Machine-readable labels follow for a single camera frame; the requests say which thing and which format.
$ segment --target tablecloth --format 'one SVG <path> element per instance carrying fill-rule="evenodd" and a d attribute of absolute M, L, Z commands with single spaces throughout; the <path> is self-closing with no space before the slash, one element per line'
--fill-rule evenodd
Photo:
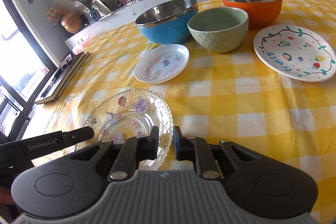
<path fill-rule="evenodd" d="M 210 0 L 199 3 L 199 9 L 221 5 Z M 336 47 L 335 0 L 283 0 L 275 23 L 311 29 Z M 319 188 L 312 215 L 328 223 L 336 216 L 336 78 L 306 83 L 276 73 L 253 50 L 257 32 L 250 30 L 246 41 L 226 54 L 208 51 L 191 38 L 184 44 L 190 51 L 185 70 L 152 86 L 135 79 L 134 67 L 160 45 L 147 41 L 134 23 L 107 32 L 92 40 L 86 48 L 91 55 L 61 98 L 40 106 L 28 131 L 82 127 L 90 113 L 116 93 L 149 89 L 167 101 L 174 125 L 184 135 L 209 143 L 231 140 L 310 174 Z M 171 149 L 161 168 L 172 165 L 176 167 Z"/>

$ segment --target copper vase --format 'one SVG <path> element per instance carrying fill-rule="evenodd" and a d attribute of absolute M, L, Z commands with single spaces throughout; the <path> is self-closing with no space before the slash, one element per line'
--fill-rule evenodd
<path fill-rule="evenodd" d="M 63 16 L 62 26 L 70 33 L 77 33 L 83 28 L 82 19 L 77 11 L 72 11 Z"/>

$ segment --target painted plate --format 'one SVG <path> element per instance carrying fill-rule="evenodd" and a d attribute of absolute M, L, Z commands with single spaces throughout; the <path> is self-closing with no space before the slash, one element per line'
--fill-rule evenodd
<path fill-rule="evenodd" d="M 166 101 L 156 93 L 142 89 L 126 90 L 106 100 L 88 117 L 84 126 L 93 128 L 94 136 L 78 143 L 75 151 L 104 139 L 119 144 L 130 137 L 149 136 L 152 127 L 158 126 L 157 159 L 140 162 L 141 170 L 157 170 L 173 138 L 173 118 Z"/>
<path fill-rule="evenodd" d="M 134 76 L 148 84 L 167 82 L 179 75 L 189 60 L 185 46 L 170 44 L 158 47 L 139 60 L 134 68 Z"/>
<path fill-rule="evenodd" d="M 254 38 L 253 47 L 262 62 L 293 79 L 321 82 L 336 72 L 336 56 L 331 46 L 302 27 L 267 27 Z"/>

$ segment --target blue glass vase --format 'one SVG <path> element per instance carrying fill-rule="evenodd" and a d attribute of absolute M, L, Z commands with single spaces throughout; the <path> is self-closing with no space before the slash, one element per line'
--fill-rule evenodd
<path fill-rule="evenodd" d="M 97 9 L 90 10 L 89 16 L 93 22 L 97 22 L 100 19 L 100 13 Z"/>

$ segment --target small white plate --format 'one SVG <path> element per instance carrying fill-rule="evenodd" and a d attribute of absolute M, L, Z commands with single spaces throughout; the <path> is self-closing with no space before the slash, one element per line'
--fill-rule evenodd
<path fill-rule="evenodd" d="M 134 76 L 148 84 L 167 82 L 179 75 L 189 60 L 189 51 L 185 46 L 170 44 L 156 48 L 139 60 Z"/>
<path fill-rule="evenodd" d="M 336 56 L 331 46 L 302 27 L 267 27 L 254 38 L 253 47 L 268 67 L 293 79 L 321 82 L 336 73 Z"/>

